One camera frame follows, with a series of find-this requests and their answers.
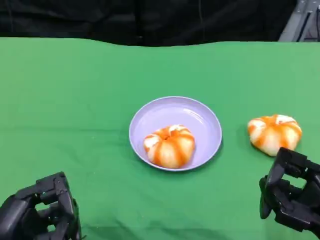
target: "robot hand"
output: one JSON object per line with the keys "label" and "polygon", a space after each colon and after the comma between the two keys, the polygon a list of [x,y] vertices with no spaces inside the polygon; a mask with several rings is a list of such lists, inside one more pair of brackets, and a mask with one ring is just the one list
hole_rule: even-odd
{"label": "robot hand", "polygon": [[[282,179],[284,174],[305,179],[305,186],[291,185]],[[311,231],[320,239],[320,165],[282,147],[259,186],[261,219],[274,211],[277,223],[299,232]]]}
{"label": "robot hand", "polygon": [[[49,205],[36,210],[36,205]],[[48,226],[55,230],[48,231]],[[80,240],[79,208],[63,172],[39,179],[0,207],[0,240]]]}

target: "green table surface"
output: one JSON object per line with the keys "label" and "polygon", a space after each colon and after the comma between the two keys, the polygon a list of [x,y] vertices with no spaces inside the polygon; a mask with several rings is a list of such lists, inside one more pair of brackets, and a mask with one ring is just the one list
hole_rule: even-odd
{"label": "green table surface", "polygon": [[[319,163],[320,45],[223,42],[146,48],[84,39],[0,39],[0,201],[64,171],[86,240],[315,240],[260,220],[273,158],[247,122],[296,118],[297,151]],[[164,96],[208,105],[223,147],[204,167],[165,172],[139,160],[135,112]]]}

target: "white icing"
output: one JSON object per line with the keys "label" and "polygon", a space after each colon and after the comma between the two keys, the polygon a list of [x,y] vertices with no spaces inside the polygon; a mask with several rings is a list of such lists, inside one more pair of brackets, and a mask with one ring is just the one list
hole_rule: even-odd
{"label": "white icing", "polygon": [[175,125],[172,125],[172,126],[169,127],[169,132],[171,134],[171,132],[174,131],[174,130],[181,131],[183,129],[186,129],[186,127],[183,126],[183,125],[175,124]]}
{"label": "white icing", "polygon": [[254,129],[253,132],[250,134],[251,142],[255,142],[258,139],[258,137],[262,134],[264,129],[265,128],[262,127],[257,127],[256,129]]}
{"label": "white icing", "polygon": [[262,120],[259,120],[259,119],[253,119],[248,123],[248,127],[250,127],[252,125],[256,126],[257,128],[261,128],[261,127],[265,127],[266,123]]}
{"label": "white icing", "polygon": [[294,120],[292,117],[290,116],[285,116],[285,115],[278,115],[275,123],[276,124],[280,124],[280,123],[287,123],[287,122],[295,122],[296,120]]}
{"label": "white icing", "polygon": [[153,137],[148,137],[144,140],[144,145],[147,148],[151,148],[153,145],[155,145],[157,142],[160,141],[160,137],[156,134],[151,134]]}

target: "metal frame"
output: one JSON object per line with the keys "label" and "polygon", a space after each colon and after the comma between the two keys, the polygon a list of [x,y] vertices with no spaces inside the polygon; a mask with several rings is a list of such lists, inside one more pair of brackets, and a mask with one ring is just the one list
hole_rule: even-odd
{"label": "metal frame", "polygon": [[315,19],[320,0],[298,0],[279,42],[303,42]]}

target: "plate rim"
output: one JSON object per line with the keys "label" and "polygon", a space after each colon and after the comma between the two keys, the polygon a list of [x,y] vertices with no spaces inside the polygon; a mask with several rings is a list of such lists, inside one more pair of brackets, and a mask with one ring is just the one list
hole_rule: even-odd
{"label": "plate rim", "polygon": [[[133,128],[133,121],[136,119],[137,115],[145,108],[147,107],[148,105],[151,105],[152,103],[154,102],[157,102],[157,101],[160,101],[160,100],[163,100],[163,99],[169,99],[169,98],[176,98],[176,99],[186,99],[186,100],[189,100],[189,101],[194,101],[200,105],[202,105],[203,107],[205,107],[207,110],[209,110],[209,112],[211,112],[211,114],[215,117],[215,119],[217,120],[217,123],[218,123],[218,126],[219,126],[219,139],[218,139],[218,144],[217,144],[217,147],[216,149],[213,151],[213,154],[203,163],[201,164],[198,164],[198,165],[195,165],[193,167],[190,167],[190,168],[166,168],[166,167],[162,167],[162,166],[158,166],[158,165],[155,165],[154,163],[148,161],[148,160],[144,160],[144,158],[136,151],[136,148],[134,147],[134,144],[133,144],[133,141],[131,139],[131,129]],[[131,145],[131,148],[132,150],[134,151],[134,153],[145,163],[149,164],[150,166],[156,168],[156,169],[160,169],[160,170],[163,170],[163,171],[169,171],[169,172],[184,172],[184,171],[190,171],[190,170],[194,170],[204,164],[206,164],[207,162],[209,162],[218,152],[218,150],[220,149],[220,146],[221,146],[221,143],[222,143],[222,138],[223,138],[223,131],[222,131],[222,127],[221,127],[221,124],[220,124],[220,121],[219,121],[219,118],[217,117],[217,115],[207,106],[205,105],[204,103],[198,101],[198,100],[195,100],[193,98],[190,98],[190,97],[186,97],[186,96],[164,96],[164,97],[159,97],[159,98],[156,98],[152,101],[149,101],[148,103],[144,104],[142,107],[140,107],[140,109],[134,114],[134,116],[132,117],[131,119],[131,122],[130,122],[130,125],[129,125],[129,141],[130,141],[130,145]]]}

